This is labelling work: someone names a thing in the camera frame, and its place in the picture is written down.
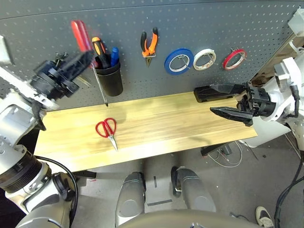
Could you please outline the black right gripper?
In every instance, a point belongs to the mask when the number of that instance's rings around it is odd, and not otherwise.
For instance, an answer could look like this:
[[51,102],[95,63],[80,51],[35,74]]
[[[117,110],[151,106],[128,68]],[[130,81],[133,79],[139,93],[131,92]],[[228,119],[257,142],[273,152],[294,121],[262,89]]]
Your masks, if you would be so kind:
[[265,89],[254,87],[250,82],[240,84],[214,84],[212,89],[220,93],[235,95],[245,92],[237,103],[237,108],[211,107],[210,111],[228,120],[242,122],[245,126],[253,125],[253,116],[269,117],[275,110],[276,103],[272,102]]

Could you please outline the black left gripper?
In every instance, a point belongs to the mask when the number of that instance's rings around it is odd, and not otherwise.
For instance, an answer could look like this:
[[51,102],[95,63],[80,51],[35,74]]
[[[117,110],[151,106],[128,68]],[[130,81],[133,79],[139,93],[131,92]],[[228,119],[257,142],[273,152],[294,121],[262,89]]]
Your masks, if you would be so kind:
[[82,52],[60,67],[53,61],[44,61],[35,70],[30,85],[49,100],[70,97],[79,86],[73,80],[92,63],[93,51]]

